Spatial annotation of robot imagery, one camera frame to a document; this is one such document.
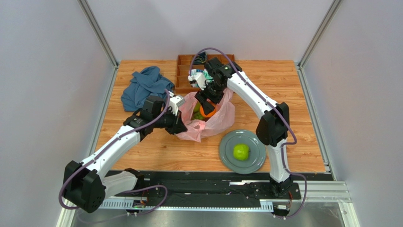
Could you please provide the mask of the orange fake fruit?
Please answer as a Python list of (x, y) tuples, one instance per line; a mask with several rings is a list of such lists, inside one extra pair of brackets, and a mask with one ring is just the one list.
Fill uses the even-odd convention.
[(211, 118), (216, 113), (216, 106), (213, 106), (213, 110), (210, 113), (205, 113), (205, 110), (202, 106), (199, 108), (199, 112), (203, 118)]

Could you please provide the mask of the pink translucent plastic bag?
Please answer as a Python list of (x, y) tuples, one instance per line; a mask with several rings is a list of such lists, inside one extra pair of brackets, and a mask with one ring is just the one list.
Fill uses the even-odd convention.
[(235, 106), (231, 103), (232, 90), (228, 88), (224, 90), (223, 99), (217, 104), (216, 113), (206, 121), (192, 119), (193, 110), (197, 104), (195, 94), (195, 92), (191, 92), (185, 95), (185, 103), (179, 107), (182, 112), (181, 118), (187, 127), (187, 131), (176, 134), (176, 137), (181, 140), (201, 142), (202, 138), (222, 133), (234, 124)]

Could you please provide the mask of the green fake apple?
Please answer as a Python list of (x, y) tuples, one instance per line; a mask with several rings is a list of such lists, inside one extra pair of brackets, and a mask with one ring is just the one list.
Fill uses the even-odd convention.
[(233, 157), (239, 161), (246, 161), (249, 158), (250, 148), (244, 143), (236, 144), (233, 147)]

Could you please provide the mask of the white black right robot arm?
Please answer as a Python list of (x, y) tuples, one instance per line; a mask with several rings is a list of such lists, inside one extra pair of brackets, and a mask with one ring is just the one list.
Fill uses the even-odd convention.
[(287, 137), (291, 133), (288, 105), (269, 98), (233, 61), (223, 64), (214, 57), (206, 61), (204, 68), (211, 79), (202, 72), (189, 72), (189, 83), (199, 88), (196, 99), (211, 113), (213, 105), (222, 100), (224, 89), (228, 88), (249, 105), (259, 118), (256, 136), (269, 154), (271, 193), (276, 197), (285, 194), (293, 183), (285, 157)]

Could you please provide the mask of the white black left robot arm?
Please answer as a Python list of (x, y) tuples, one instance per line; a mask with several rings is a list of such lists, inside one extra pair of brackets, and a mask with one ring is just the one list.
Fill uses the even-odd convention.
[(166, 100), (158, 96), (146, 98), (142, 108), (124, 122), (118, 132), (98, 151), (80, 162), (69, 162), (64, 170), (59, 203), (69, 210), (62, 200), (72, 202), (73, 210), (81, 208), (87, 213), (96, 211), (105, 199), (121, 193), (147, 191), (144, 175), (132, 168), (107, 176), (111, 167), (132, 147), (143, 141), (155, 128), (175, 135), (186, 132), (180, 106), (185, 100), (180, 95), (167, 93)]

